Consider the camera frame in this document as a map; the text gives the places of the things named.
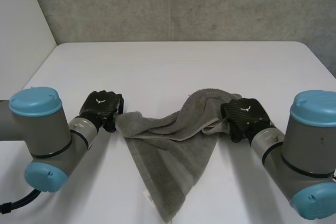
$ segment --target black ring band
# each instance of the black ring band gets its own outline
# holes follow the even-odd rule
[[[86,145],[86,148],[88,149],[89,148],[89,143],[88,141],[86,140],[86,138],[80,134],[79,132],[75,131],[75,130],[70,130],[71,133],[73,134],[76,134],[77,136],[79,136],[81,139],[83,139],[83,141],[85,142],[85,145]]]
[[[59,151],[56,151],[56,152],[53,152],[53,153],[50,153],[50,154],[47,154],[47,155],[35,155],[33,153],[30,153],[31,156],[33,158],[40,158],[40,159],[43,159],[43,158],[50,158],[50,157],[54,157],[54,156],[57,156],[59,154],[61,154],[62,152],[65,152],[72,144],[72,139],[70,139],[69,143],[64,146],[62,149],[60,149]]]
[[[285,159],[285,157],[283,155],[281,155],[281,159],[285,163],[285,165],[287,165],[294,172],[297,172],[301,175],[305,175],[305,176],[312,177],[312,178],[331,178],[334,175],[334,172],[324,173],[324,174],[306,172],[305,170],[301,170],[301,169],[293,166],[290,162],[288,162]]]
[[[265,165],[265,160],[266,160],[267,155],[268,155],[271,151],[273,151],[275,148],[281,146],[282,144],[283,144],[283,141],[278,142],[278,143],[272,145],[270,148],[268,148],[267,151],[265,151],[265,153],[263,154],[263,157],[262,157],[262,159],[261,159],[262,165]]]

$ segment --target robotic arm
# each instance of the robotic arm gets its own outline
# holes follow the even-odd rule
[[[222,104],[233,142],[247,138],[290,205],[308,220],[336,213],[336,92],[298,94],[284,135],[255,99]]]
[[[55,192],[90,149],[100,127],[116,130],[113,115],[123,113],[123,103],[121,94],[93,92],[79,116],[68,124],[56,90],[22,90],[9,101],[0,101],[0,141],[25,141],[33,158],[25,170],[27,183],[37,195]],[[14,206],[3,204],[1,212],[10,212]]]

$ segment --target gray towel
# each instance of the gray towel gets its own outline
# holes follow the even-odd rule
[[[203,89],[190,95],[180,111],[162,119],[144,118],[140,112],[117,116],[115,126],[165,222],[176,215],[201,177],[217,142],[214,133],[228,133],[221,104],[239,98]]]

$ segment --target white table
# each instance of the white table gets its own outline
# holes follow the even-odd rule
[[[194,91],[219,88],[258,99],[285,131],[294,96],[309,89],[336,91],[336,80],[297,42],[106,42],[58,46],[31,86],[55,88],[68,120],[93,90],[122,93],[126,111],[160,118],[179,110]],[[23,178],[30,160],[24,143],[0,143],[1,203],[31,191]],[[124,139],[101,131],[61,191],[42,193],[0,216],[0,223],[162,223],[144,190]],[[336,216],[302,219],[246,141],[219,141],[173,223],[336,223]]]

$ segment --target light blue cap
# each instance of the light blue cap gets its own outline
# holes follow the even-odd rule
[[[317,127],[336,127],[336,92],[308,90],[294,98],[291,116],[297,121]]]
[[[321,183],[296,193],[290,205],[307,219],[323,219],[336,213],[336,183]]]
[[[31,187],[53,193],[65,184],[68,176],[55,166],[31,162],[25,170],[25,179]]]
[[[13,113],[22,116],[51,115],[62,108],[62,101],[55,89],[38,87],[17,92],[9,101]]]

